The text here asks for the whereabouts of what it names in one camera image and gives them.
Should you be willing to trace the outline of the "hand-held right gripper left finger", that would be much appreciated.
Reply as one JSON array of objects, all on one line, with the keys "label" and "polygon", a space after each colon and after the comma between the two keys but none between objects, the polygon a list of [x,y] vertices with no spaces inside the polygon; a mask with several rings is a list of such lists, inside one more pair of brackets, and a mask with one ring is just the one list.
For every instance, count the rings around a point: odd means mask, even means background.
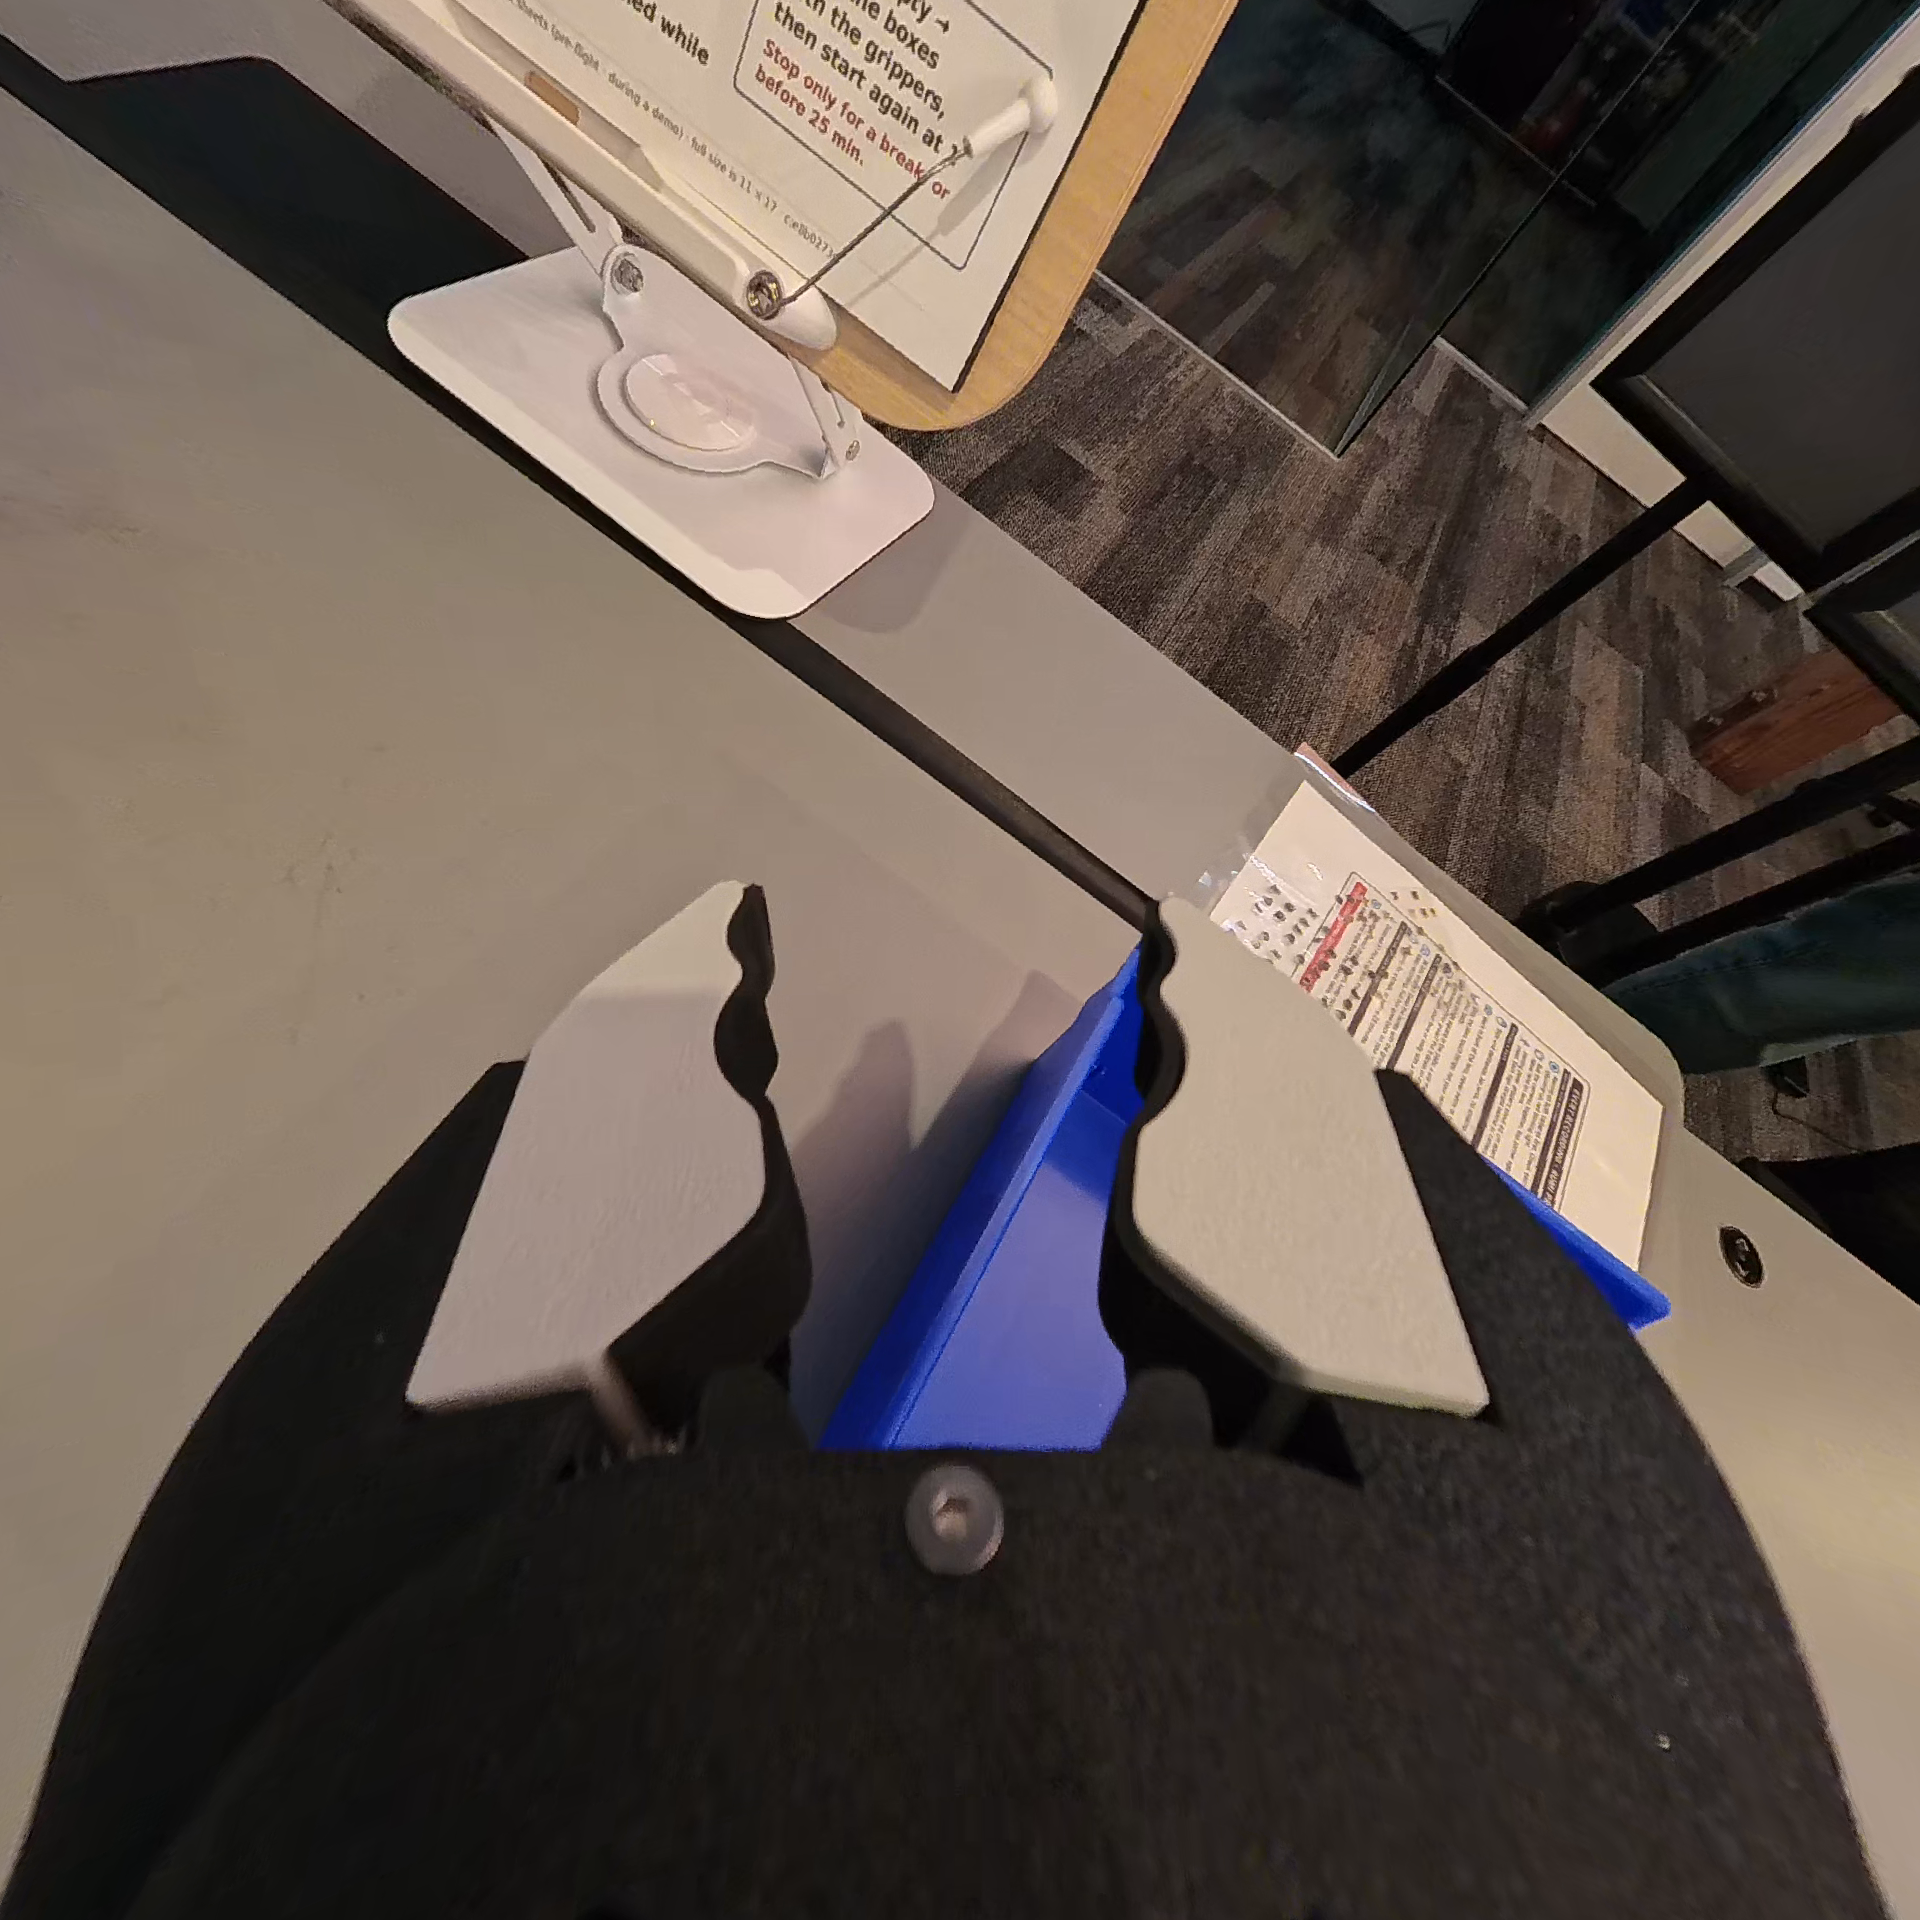
[{"label": "hand-held right gripper left finger", "polygon": [[722,879],[607,964],[530,1047],[407,1402],[450,1413],[579,1393],[628,1445],[708,1388],[790,1405],[813,1256],[773,1100],[765,888]]}]

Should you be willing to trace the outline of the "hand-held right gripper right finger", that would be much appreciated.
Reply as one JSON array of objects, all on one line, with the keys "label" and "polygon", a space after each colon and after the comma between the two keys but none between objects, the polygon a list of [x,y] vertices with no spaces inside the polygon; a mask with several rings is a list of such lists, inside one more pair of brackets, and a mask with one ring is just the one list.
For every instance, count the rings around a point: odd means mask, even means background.
[{"label": "hand-held right gripper right finger", "polygon": [[1127,1398],[1195,1384],[1213,1441],[1279,1452],[1319,1402],[1477,1420],[1492,1393],[1379,1072],[1196,903],[1139,952],[1136,1118],[1102,1237]]}]

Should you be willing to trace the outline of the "blue plastic bin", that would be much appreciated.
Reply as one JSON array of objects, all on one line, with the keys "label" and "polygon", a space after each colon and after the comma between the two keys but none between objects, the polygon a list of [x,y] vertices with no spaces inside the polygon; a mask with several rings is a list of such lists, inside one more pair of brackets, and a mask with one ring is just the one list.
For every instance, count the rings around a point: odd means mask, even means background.
[{"label": "blue plastic bin", "polygon": [[[1125,1364],[1098,1288],[1120,1150],[1141,1114],[1139,971],[1141,948],[1031,1065],[831,1415],[831,1447],[1076,1449],[1113,1426]],[[1465,1150],[1466,1172],[1488,1175],[1571,1254],[1628,1329],[1669,1314],[1637,1265],[1485,1160],[1410,1077],[1377,1074],[1387,1102],[1401,1094],[1414,1120],[1438,1124]]]}]

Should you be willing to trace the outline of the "laminated instruction sheet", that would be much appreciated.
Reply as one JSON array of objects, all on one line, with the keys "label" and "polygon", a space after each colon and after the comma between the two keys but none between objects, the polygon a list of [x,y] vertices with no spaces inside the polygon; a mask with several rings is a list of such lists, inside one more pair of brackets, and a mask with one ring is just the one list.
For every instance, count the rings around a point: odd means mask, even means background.
[{"label": "laminated instruction sheet", "polygon": [[1286,797],[1213,922],[1374,1068],[1412,1080],[1485,1160],[1640,1265],[1658,1096],[1315,779]]}]

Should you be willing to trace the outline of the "person's leg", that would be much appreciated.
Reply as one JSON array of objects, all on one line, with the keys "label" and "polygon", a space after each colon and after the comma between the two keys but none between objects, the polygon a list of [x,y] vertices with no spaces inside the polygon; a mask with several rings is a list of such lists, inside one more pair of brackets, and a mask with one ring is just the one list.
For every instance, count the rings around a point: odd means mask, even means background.
[{"label": "person's leg", "polygon": [[1919,874],[1883,876],[1728,931],[1605,990],[1689,1074],[1919,1029]]}]

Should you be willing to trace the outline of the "brown wooden box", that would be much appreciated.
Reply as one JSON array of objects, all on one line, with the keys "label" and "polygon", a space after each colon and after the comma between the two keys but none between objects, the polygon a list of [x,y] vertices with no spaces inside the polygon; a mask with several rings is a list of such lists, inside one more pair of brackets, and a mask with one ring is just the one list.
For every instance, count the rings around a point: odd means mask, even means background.
[{"label": "brown wooden box", "polygon": [[1703,716],[1689,731],[1692,760],[1736,796],[1749,796],[1850,748],[1902,708],[1832,646]]}]

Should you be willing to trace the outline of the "white folding stand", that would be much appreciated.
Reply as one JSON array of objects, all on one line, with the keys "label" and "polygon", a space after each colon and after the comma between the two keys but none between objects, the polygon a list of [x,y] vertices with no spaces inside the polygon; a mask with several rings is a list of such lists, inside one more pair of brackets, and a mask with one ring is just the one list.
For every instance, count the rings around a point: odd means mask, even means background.
[{"label": "white folding stand", "polygon": [[571,247],[403,299],[403,352],[735,611],[933,509],[884,431],[995,411],[1133,3],[363,3]]}]

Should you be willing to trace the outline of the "black table divider strip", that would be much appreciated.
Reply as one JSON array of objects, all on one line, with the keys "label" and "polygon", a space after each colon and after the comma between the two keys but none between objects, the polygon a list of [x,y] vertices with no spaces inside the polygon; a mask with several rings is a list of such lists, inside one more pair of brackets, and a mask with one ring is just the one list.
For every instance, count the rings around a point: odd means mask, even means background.
[{"label": "black table divider strip", "polygon": [[1117,917],[1149,926],[1149,894],[1045,810],[793,619],[735,611],[698,587],[412,365],[389,332],[394,301],[425,291],[428,269],[493,271],[519,255],[289,70],[245,55],[67,80],[5,38],[2,88]]}]

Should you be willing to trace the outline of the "black metal table frame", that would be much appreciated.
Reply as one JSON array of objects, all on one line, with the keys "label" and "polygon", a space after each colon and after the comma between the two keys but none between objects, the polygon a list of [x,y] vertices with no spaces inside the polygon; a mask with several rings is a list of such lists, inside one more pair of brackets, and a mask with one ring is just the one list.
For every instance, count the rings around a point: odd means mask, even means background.
[{"label": "black metal table frame", "polygon": [[[1860,123],[1607,365],[1597,391],[1679,481],[1618,534],[1442,665],[1335,760],[1366,767],[1654,542],[1712,506],[1811,592],[1811,611],[1867,617],[1917,595],[1917,123]],[[1594,985],[1613,983],[1855,883],[1917,865],[1917,740],[1676,850],[1526,906],[1517,924]],[[1906,826],[1862,852],[1657,929],[1644,900],[1846,811]]]}]

